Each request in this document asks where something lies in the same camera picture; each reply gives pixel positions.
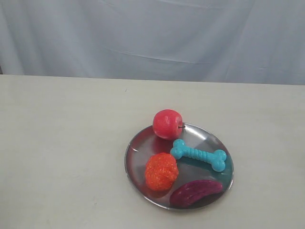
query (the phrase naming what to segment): dog bone toy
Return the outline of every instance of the dog bone toy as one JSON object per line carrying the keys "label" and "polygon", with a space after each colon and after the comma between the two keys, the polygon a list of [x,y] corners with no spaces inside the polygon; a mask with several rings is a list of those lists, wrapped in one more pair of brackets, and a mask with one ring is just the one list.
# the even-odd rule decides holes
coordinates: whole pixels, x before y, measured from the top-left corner
{"label": "dog bone toy", "polygon": [[225,169],[225,160],[227,155],[221,149],[216,150],[214,153],[208,153],[202,150],[190,148],[185,145],[182,139],[177,139],[173,142],[171,155],[178,160],[181,157],[190,157],[196,160],[204,161],[211,164],[212,169],[216,172],[222,172]]}

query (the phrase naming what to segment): orange ball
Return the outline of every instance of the orange ball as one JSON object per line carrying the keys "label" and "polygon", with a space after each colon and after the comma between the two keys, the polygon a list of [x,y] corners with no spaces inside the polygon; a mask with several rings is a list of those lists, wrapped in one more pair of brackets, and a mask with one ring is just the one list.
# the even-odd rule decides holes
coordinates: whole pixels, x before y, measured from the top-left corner
{"label": "orange ball", "polygon": [[149,158],[145,169],[145,181],[153,191],[169,190],[179,174],[176,159],[167,153]]}

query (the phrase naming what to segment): table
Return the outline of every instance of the table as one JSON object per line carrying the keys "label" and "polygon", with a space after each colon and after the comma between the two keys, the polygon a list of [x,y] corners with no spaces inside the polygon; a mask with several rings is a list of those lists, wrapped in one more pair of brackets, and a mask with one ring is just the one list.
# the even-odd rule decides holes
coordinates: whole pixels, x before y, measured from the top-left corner
{"label": "table", "polygon": [[[124,153],[159,110],[212,132],[234,183],[199,211],[155,207]],[[303,229],[305,86],[0,76],[0,228]]]}

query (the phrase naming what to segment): metal plate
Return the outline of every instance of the metal plate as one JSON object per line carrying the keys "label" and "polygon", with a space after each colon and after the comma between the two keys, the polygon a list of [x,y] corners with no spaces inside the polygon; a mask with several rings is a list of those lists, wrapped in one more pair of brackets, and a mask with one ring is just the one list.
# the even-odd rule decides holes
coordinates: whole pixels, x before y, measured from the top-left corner
{"label": "metal plate", "polygon": [[[177,160],[179,176],[172,188],[165,193],[151,191],[145,184],[145,165],[152,155],[161,152],[169,153],[173,146],[173,141],[167,141],[157,137],[153,132],[153,127],[149,126],[139,132],[129,143],[125,154],[125,170],[133,186],[143,195],[143,197],[155,205],[169,210],[203,208],[204,206],[215,202],[230,189],[233,182],[233,162],[228,150],[222,142],[200,127],[185,123],[185,128],[183,129],[180,138],[185,141],[187,146],[192,148],[207,152],[214,152],[217,149],[224,150],[227,154],[227,159],[225,161],[226,169],[220,173],[215,172],[212,170],[210,164],[182,157],[180,160]],[[170,206],[169,198],[173,191],[185,183],[200,179],[217,180],[223,184],[224,191],[222,193],[206,196],[189,208],[180,209]]]}

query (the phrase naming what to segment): white backdrop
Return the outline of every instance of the white backdrop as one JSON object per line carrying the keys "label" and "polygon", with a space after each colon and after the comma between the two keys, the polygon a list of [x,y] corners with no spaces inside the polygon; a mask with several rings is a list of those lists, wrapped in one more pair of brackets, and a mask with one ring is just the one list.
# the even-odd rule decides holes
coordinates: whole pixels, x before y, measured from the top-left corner
{"label": "white backdrop", "polygon": [[0,0],[6,74],[305,84],[305,0]]}

